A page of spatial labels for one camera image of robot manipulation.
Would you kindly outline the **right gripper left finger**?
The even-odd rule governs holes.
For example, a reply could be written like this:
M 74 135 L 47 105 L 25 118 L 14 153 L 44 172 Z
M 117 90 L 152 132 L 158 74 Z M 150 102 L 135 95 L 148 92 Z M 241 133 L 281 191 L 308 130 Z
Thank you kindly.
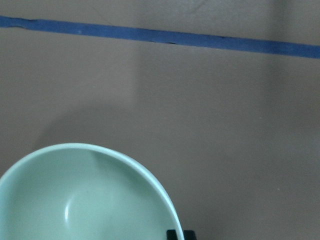
M 169 229 L 166 231 L 167 240 L 178 240 L 177 232 L 175 229 Z

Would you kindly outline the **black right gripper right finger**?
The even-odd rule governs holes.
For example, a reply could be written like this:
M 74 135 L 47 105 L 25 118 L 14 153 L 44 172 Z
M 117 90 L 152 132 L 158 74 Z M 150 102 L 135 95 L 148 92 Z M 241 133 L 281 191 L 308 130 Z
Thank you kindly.
M 183 235 L 185 240 L 197 240 L 196 233 L 193 230 L 184 230 Z

